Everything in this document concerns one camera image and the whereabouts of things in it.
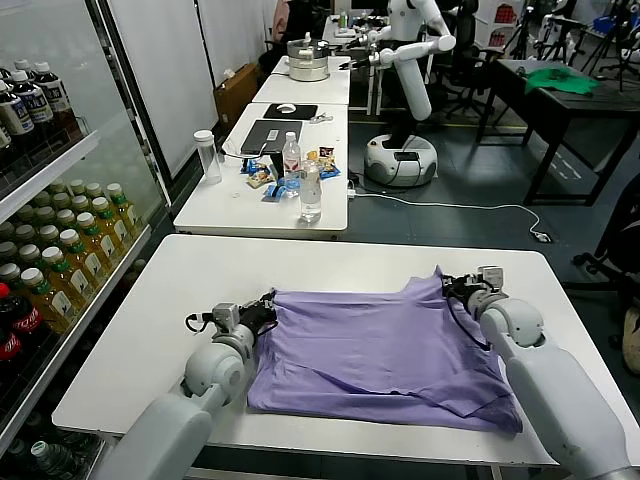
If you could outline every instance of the black cable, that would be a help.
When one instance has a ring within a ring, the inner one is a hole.
[[[467,335],[467,337],[469,337],[471,339],[471,341],[473,343],[475,343],[478,347],[480,347],[485,352],[488,352],[489,350],[491,350],[491,345],[489,345],[488,343],[480,342],[478,339],[476,339],[476,337],[471,335],[469,330],[464,328],[464,326],[462,325],[462,323],[460,323],[460,320],[458,320],[458,317],[454,313],[453,307],[451,306],[451,302],[449,301],[449,298],[451,298],[451,297],[446,297],[445,301],[447,302],[447,306],[449,307],[449,312],[451,313],[451,316],[453,317],[453,321],[456,322],[456,324],[460,327],[460,330],[462,330],[465,333],[465,335]]]

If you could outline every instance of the white table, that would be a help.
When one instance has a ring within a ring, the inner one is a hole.
[[[277,268],[270,259],[283,261]],[[452,275],[504,268],[505,291],[537,307],[545,329],[582,364],[622,423],[640,465],[640,429],[544,257],[536,252],[171,235],[162,242],[53,414],[56,425],[122,435],[183,373],[213,332],[193,335],[187,315],[270,287],[388,292],[436,264]],[[518,435],[442,427],[250,413],[238,398],[215,419],[210,444],[307,453],[508,466],[551,465],[526,417]]]
[[[256,119],[269,108],[265,103],[247,106],[224,148],[238,154]],[[227,156],[222,164],[222,182],[200,182],[174,220],[179,232],[270,238],[328,239],[347,228],[348,125],[346,105],[318,105],[318,114],[333,116],[330,122],[303,122],[299,144],[302,155],[318,147],[334,147],[336,166],[342,172],[322,181],[322,216],[313,224],[300,220],[300,200],[283,198],[264,202],[267,186],[253,189],[240,173],[242,160]],[[271,164],[269,156],[264,163]]]
[[[349,105],[351,72],[338,67],[350,57],[329,57],[329,78],[299,82],[289,78],[288,57],[283,57],[253,98],[258,103],[301,103]]]

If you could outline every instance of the purple t-shirt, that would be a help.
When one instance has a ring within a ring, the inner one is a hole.
[[[270,412],[522,431],[498,358],[456,325],[439,269],[397,293],[278,291],[249,406]],[[479,325],[455,302],[477,339]]]

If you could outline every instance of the water bottle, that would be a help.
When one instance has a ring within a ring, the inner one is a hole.
[[[80,461],[62,445],[39,441],[31,447],[31,454],[36,457],[40,470],[51,478],[71,480],[82,469]]]
[[[282,149],[282,163],[284,164],[284,186],[289,198],[295,197],[300,191],[300,146],[296,142],[295,132],[287,132],[286,143]]]
[[[211,185],[222,181],[222,172],[218,162],[218,152],[214,143],[213,133],[209,130],[198,130],[193,134],[200,156],[200,163],[204,170],[204,181]]]
[[[307,162],[300,172],[300,216],[305,222],[313,223],[322,214],[322,188],[320,169],[315,162]]]

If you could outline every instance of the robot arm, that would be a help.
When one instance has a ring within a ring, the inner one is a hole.
[[[549,455],[578,479],[640,479],[620,421],[576,359],[545,334],[540,312],[502,293],[501,269],[479,270],[446,278],[443,294],[479,321]]]

